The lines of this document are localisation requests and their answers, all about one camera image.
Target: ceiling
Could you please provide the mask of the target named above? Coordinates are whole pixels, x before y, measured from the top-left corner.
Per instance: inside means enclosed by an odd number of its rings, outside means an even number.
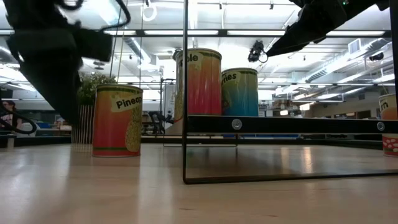
[[[131,13],[131,23],[127,29],[170,29],[180,30],[183,27],[182,0],[152,0],[147,8],[145,1],[124,1]],[[270,10],[270,1],[256,0],[196,0],[190,1],[189,29],[283,29],[286,24],[297,20],[299,7],[288,0],[274,0],[274,8]],[[144,21],[144,17],[154,18]],[[113,0],[87,0],[83,7],[76,12],[65,12],[70,22],[80,20],[84,27],[99,29],[109,25],[119,17],[119,8]],[[5,18],[5,8],[0,5],[0,29],[11,29]],[[389,10],[380,11],[376,6],[370,7],[354,19],[338,28],[339,30],[390,30]],[[137,52],[123,41],[122,37],[114,38],[114,57],[102,66],[103,70],[96,70],[94,60],[84,58],[83,72],[100,72],[119,77],[121,82],[159,82],[164,78],[175,78],[175,63],[171,54],[175,49],[182,48],[181,37],[133,37],[142,51],[151,56],[152,61],[140,66]],[[259,71],[259,82],[291,82],[294,75],[306,74],[347,51],[348,44],[353,38],[327,38],[319,44],[310,44],[296,54],[286,54],[271,57],[267,63],[249,63],[247,60],[249,49],[256,40],[263,41],[267,47],[276,39],[252,37],[196,37],[190,39],[188,47],[199,47],[217,50],[222,54],[222,70],[233,67],[250,67]],[[7,48],[4,40],[0,40],[0,47]],[[386,58],[391,60],[391,50],[386,50]],[[372,62],[372,66],[382,62]],[[364,70],[364,60],[355,60],[341,67],[335,73],[344,77]],[[144,89],[156,90],[160,86],[143,85]],[[278,86],[262,86],[263,90],[275,90]]]

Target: metal frame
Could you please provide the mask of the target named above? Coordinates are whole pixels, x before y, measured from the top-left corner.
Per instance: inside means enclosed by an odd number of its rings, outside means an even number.
[[[390,0],[391,25],[394,58],[398,58],[398,1]],[[198,133],[346,133],[346,134],[384,134],[398,133],[398,121],[361,121],[332,119],[295,119],[295,118],[249,118],[225,116],[189,116],[187,111],[188,86],[188,0],[184,0],[183,23],[183,129],[182,129],[182,179],[186,184],[215,184],[232,182],[256,182],[270,180],[324,179],[340,177],[370,177],[398,175],[398,170],[373,170],[360,174],[291,174],[291,175],[253,175],[239,177],[187,177],[188,134]],[[398,74],[398,60],[394,61]],[[398,80],[395,80],[398,92]]]

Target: potted plant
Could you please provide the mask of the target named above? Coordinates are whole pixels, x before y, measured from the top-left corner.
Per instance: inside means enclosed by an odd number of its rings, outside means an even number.
[[[72,143],[93,143],[93,122],[96,89],[101,84],[117,83],[114,76],[100,73],[80,73],[81,87],[78,91],[79,123],[73,127]]]

